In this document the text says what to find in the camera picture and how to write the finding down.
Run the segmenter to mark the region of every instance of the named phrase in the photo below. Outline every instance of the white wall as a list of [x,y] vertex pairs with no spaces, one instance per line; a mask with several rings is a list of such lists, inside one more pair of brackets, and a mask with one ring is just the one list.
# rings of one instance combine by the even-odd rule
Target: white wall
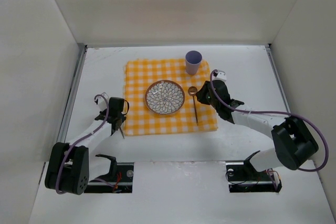
[[28,223],[78,47],[54,0],[0,0],[0,223]]
[[56,0],[78,42],[272,42],[296,0]]
[[[336,0],[298,0],[271,47],[291,110],[315,122],[328,140],[330,160],[320,175],[334,215],[335,42]],[[324,156],[320,149],[315,157],[318,164]]]

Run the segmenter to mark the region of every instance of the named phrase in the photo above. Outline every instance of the placemat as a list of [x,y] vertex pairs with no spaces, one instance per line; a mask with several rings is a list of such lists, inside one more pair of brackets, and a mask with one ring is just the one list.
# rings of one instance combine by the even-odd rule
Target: placemat
[[[130,110],[124,124],[125,135],[173,134],[197,131],[214,131],[218,128],[216,111],[210,105],[196,101],[198,125],[196,124],[193,98],[188,88],[198,90],[209,80],[208,63],[203,60],[197,74],[190,76],[185,71],[185,59],[129,61],[125,67],[124,97],[130,103]],[[172,115],[158,115],[145,105],[147,88],[159,80],[172,80],[184,90],[185,102]]]

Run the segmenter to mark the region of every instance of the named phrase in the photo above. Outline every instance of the cup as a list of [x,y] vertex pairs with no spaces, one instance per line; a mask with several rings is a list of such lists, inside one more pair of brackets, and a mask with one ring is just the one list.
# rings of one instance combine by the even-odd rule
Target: cup
[[202,62],[202,55],[197,51],[190,51],[185,55],[185,70],[188,74],[194,75]]

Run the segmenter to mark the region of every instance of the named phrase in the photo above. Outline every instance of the plate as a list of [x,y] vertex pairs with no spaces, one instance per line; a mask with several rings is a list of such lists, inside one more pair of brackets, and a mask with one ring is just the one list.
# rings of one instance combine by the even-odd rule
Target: plate
[[184,98],[184,91],[180,85],[174,81],[161,80],[148,87],[145,104],[156,114],[170,115],[182,107]]

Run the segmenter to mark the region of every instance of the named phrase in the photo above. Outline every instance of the brown plate rim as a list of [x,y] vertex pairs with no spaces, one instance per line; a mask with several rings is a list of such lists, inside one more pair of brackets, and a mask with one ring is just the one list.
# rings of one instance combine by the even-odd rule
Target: brown plate rim
[[[182,94],[183,94],[183,101],[182,101],[182,104],[181,104],[181,106],[179,107],[179,109],[176,110],[176,111],[174,111],[174,112],[172,112],[172,113],[169,113],[169,114],[160,114],[160,113],[157,113],[157,112],[153,111],[153,110],[149,107],[149,105],[148,105],[148,103],[147,103],[147,99],[146,99],[147,94],[148,94],[148,92],[151,90],[151,88],[152,88],[154,85],[156,85],[157,83],[162,82],[162,81],[164,81],[164,82],[169,82],[169,83],[171,83],[171,84],[174,84],[174,85],[178,86],[178,87],[182,90]],[[147,107],[150,111],[152,111],[153,113],[158,114],[158,115],[171,115],[171,114],[176,113],[177,111],[179,111],[179,110],[182,108],[182,106],[183,106],[183,104],[184,104],[184,101],[185,101],[185,93],[184,93],[183,88],[182,88],[178,83],[176,83],[175,81],[165,80],[165,79],[164,79],[164,80],[160,80],[160,81],[156,81],[156,82],[154,82],[153,84],[151,84],[151,85],[147,88],[147,90],[146,90],[146,92],[145,92],[144,100],[145,100],[146,107]]]

